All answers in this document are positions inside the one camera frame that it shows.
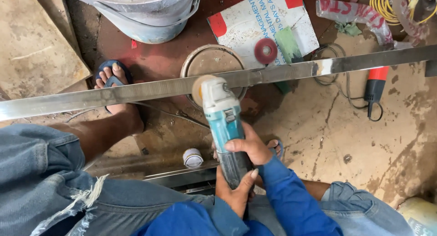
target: fingernail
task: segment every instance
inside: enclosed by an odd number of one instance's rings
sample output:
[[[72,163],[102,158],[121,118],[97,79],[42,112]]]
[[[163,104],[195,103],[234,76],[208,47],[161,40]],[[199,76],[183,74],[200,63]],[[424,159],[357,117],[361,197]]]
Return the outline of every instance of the fingernail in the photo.
[[[232,142],[232,141],[227,142],[227,143],[225,144],[225,149],[228,150],[228,151],[232,151],[233,149],[235,149],[235,144],[234,144],[234,142]]]
[[[252,179],[255,179],[258,176],[258,172],[259,169],[255,169],[254,171],[252,171],[252,173],[250,174],[250,177],[252,177]]]
[[[113,70],[120,70],[120,66],[118,66],[117,63],[113,63],[112,64],[112,69]]]

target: gray bucket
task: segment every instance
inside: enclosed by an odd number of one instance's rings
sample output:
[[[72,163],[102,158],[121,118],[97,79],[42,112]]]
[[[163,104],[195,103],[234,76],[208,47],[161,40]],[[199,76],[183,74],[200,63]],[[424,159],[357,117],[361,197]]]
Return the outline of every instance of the gray bucket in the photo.
[[[128,37],[150,44],[175,38],[200,0],[82,0],[94,5]]]

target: yellow cable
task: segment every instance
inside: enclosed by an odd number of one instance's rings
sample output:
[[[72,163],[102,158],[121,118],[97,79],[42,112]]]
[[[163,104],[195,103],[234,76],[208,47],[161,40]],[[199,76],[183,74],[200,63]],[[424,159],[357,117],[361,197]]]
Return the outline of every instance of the yellow cable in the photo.
[[[416,4],[419,0],[408,0],[408,8],[411,9],[411,12],[408,16],[410,20],[413,20],[414,17],[414,11],[416,8]],[[385,18],[385,21],[387,21],[388,25],[399,25],[400,22],[398,20],[398,17],[394,13],[389,0],[370,0],[369,5],[375,9],[381,16]],[[434,11],[424,20],[419,21],[417,23],[423,23],[429,20],[434,14],[437,12],[437,5],[436,8],[434,8]]]

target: bucket handle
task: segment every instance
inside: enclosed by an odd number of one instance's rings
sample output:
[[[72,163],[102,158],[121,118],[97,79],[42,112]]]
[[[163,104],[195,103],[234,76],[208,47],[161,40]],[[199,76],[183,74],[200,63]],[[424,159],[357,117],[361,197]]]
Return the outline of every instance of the bucket handle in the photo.
[[[103,3],[99,2],[99,1],[93,2],[93,5],[95,7],[104,9],[104,10],[108,11],[109,13],[111,13],[111,14],[113,14],[113,15],[115,15],[115,16],[117,16],[117,17],[119,17],[119,18],[121,18],[121,19],[123,19],[125,21],[134,22],[134,23],[136,23],[136,24],[138,24],[140,26],[153,27],[153,28],[164,28],[164,27],[170,27],[170,26],[182,23],[182,22],[186,21],[187,19],[189,19],[199,9],[199,3],[200,3],[200,0],[193,0],[193,4],[192,5],[194,6],[194,8],[193,8],[193,10],[188,15],[186,15],[183,19],[181,19],[181,20],[179,20],[179,21],[177,21],[175,23],[172,23],[172,24],[169,24],[169,25],[165,25],[165,26],[154,26],[154,25],[145,24],[145,23],[141,23],[141,22],[138,22],[136,20],[130,19],[127,16],[117,12],[114,8],[112,8],[112,7],[110,7],[110,6],[106,5],[106,4],[103,4]]]

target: hand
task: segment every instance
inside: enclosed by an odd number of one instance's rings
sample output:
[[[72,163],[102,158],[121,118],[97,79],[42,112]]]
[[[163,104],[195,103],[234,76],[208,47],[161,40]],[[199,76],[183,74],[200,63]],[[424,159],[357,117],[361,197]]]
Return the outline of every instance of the hand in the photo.
[[[230,152],[246,152],[255,165],[268,163],[273,153],[261,141],[254,129],[247,123],[241,122],[246,139],[233,139],[225,144],[226,150]]]
[[[238,217],[243,218],[249,191],[254,185],[257,176],[258,169],[247,172],[242,178],[240,185],[235,190],[232,190],[226,182],[219,165],[217,166],[216,196],[223,199]]]

